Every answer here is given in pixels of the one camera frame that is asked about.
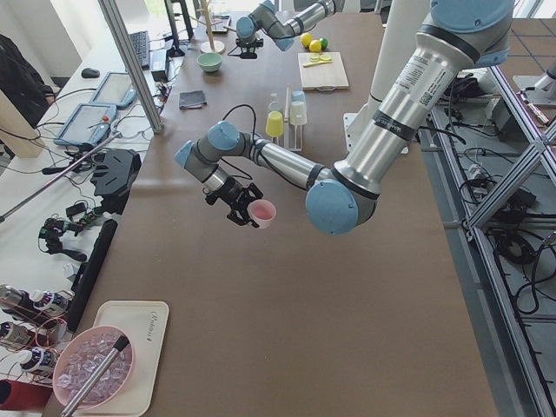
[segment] metal tongs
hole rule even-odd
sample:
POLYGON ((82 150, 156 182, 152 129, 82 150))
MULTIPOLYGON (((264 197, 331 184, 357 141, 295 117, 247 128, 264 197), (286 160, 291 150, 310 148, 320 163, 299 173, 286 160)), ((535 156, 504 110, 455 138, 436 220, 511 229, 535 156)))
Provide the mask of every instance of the metal tongs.
POLYGON ((106 355, 103 361, 98 365, 91 376, 85 381, 83 386, 77 391, 77 394, 68 402, 68 405, 60 413, 60 417, 70 417, 79 407, 79 404, 85 399, 91 389, 101 379, 104 373, 108 370, 116 357, 129 345, 129 339, 125 336, 120 336, 114 347, 106 355))

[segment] pink bowl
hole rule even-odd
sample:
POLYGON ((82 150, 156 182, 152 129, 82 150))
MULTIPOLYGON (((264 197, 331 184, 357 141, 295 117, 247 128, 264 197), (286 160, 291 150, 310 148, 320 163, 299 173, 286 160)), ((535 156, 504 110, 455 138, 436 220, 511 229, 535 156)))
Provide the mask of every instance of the pink bowl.
MULTIPOLYGON (((63 406, 67 405, 68 402, 70 401, 70 391, 69 389, 66 389, 64 387, 59 387, 57 383, 59 381, 60 375, 65 373, 68 365, 70 364, 70 356, 76 354, 79 348, 81 347, 82 343, 85 341, 90 341, 92 336, 102 335, 113 331, 117 331, 122 335, 125 335, 125 333, 120 328, 116 328, 114 326, 98 326, 96 328, 90 328, 88 330, 85 330, 81 334, 79 334, 62 351, 60 357, 58 358, 58 361, 56 362, 56 366, 54 368, 54 374, 52 375, 52 389, 54 390, 54 395, 63 406)), ((135 351, 133 349, 133 345, 131 344, 131 342, 129 343, 129 345, 131 347, 131 366, 129 368, 128 374, 125 376, 125 379, 122 382, 122 385, 120 385, 120 387, 117 390, 111 393, 110 397, 108 397, 106 400, 93 405, 81 404, 77 409, 90 410, 91 408, 99 407, 102 404, 105 404, 106 402, 110 401, 110 399, 112 399, 122 389, 122 387, 125 385, 126 381, 128 380, 129 376, 131 375, 131 372, 133 371, 133 367, 134 367, 133 365, 135 360, 135 351)))

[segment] blue joint cap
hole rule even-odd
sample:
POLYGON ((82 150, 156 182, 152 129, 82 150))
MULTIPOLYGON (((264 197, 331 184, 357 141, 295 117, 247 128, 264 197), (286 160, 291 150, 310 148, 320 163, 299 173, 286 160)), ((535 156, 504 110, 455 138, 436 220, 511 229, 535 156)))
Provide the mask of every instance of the blue joint cap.
POLYGON ((189 154, 191 153, 191 149, 193 149, 193 145, 193 141, 187 141, 175 153, 174 160, 180 165, 180 167, 185 168, 185 164, 188 163, 189 154))
POLYGON ((500 65, 507 59, 507 55, 509 52, 510 49, 507 49, 500 50, 492 54, 483 55, 481 58, 479 58, 479 61, 475 63, 473 68, 485 68, 492 67, 493 65, 500 65))
POLYGON ((284 50, 289 50, 289 48, 294 44, 294 39, 275 39, 275 43, 276 46, 283 52, 284 50))
POLYGON ((261 6, 264 6, 267 9, 269 9, 270 11, 272 11, 273 13, 276 13, 275 5, 272 2, 270 2, 269 0, 264 0, 264 2, 261 3, 261 6))
POLYGON ((490 28, 512 10, 513 0, 431 1, 431 17, 434 21, 442 29, 456 33, 474 33, 490 28))
POLYGON ((207 138, 218 150, 232 150, 240 141, 240 132, 232 123, 220 121, 208 130, 207 138))
POLYGON ((318 181, 307 192, 305 209, 311 223, 327 235, 349 232, 359 217, 353 194, 336 180, 318 181))
POLYGON ((237 20, 235 24, 235 30, 237 31, 237 36, 240 39, 249 39, 255 34, 255 24, 251 17, 243 16, 237 20))

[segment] black bag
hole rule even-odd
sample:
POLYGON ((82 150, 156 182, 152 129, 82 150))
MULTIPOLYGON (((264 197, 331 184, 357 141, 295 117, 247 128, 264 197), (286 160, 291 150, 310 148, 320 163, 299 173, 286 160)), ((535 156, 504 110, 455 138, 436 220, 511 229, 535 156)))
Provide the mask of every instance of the black bag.
POLYGON ((17 46, 0 35, 0 89, 34 128, 49 107, 46 96, 52 88, 44 84, 36 69, 23 58, 17 46))

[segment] bottle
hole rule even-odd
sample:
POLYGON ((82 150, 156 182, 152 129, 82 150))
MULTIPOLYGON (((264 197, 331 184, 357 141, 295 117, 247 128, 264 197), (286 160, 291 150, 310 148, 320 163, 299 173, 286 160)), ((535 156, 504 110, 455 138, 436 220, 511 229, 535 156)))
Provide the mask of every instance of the bottle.
POLYGON ((46 343, 44 334, 36 334, 24 326, 10 321, 0 324, 0 345, 8 349, 25 349, 36 346, 35 336, 39 344, 46 343))
POLYGON ((29 298, 29 293, 22 289, 15 289, 9 285, 0 285, 0 308, 11 315, 16 320, 27 321, 37 327, 51 329, 56 326, 55 321, 43 311, 33 307, 33 301, 29 298))
POLYGON ((70 300, 60 293, 50 291, 33 291, 29 298, 33 301, 33 307, 41 310, 50 317, 59 317, 67 313, 70 300))
POLYGON ((270 103, 268 104, 268 113, 271 111, 278 111, 284 113, 284 108, 282 107, 280 100, 278 99, 278 93, 270 93, 270 103))
POLYGON ((22 350, 16 356, 16 361, 19 362, 22 371, 44 378, 52 376, 57 360, 58 354, 56 352, 41 347, 22 350))

